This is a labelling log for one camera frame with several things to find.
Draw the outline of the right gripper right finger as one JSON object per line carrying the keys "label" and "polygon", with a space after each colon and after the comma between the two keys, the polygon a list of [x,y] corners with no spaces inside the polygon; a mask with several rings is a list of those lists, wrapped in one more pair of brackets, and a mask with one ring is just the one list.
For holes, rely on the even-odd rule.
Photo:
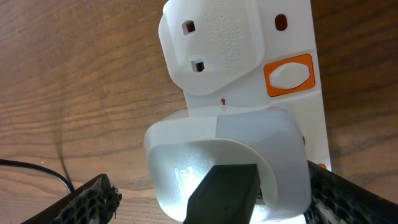
{"label": "right gripper right finger", "polygon": [[397,204],[308,161],[311,202],[306,223],[397,223]]}

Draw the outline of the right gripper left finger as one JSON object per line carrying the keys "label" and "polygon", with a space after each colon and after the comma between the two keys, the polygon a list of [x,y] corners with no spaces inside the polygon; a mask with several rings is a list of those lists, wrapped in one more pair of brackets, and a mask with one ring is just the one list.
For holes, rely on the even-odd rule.
{"label": "right gripper left finger", "polygon": [[121,200],[118,188],[100,174],[22,224],[107,224]]}

